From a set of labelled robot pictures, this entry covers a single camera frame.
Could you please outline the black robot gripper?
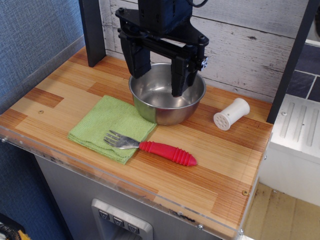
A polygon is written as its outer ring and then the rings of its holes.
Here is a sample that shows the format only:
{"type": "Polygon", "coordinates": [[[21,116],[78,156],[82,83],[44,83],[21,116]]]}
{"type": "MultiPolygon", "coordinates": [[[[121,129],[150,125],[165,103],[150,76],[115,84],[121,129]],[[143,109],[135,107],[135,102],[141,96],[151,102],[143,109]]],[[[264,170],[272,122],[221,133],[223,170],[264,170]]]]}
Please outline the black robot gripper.
{"type": "Polygon", "coordinates": [[[172,96],[180,97],[207,66],[209,39],[192,24],[191,0],[140,0],[137,9],[120,7],[118,29],[121,49],[130,74],[140,78],[151,69],[151,53],[171,59],[172,96]]]}

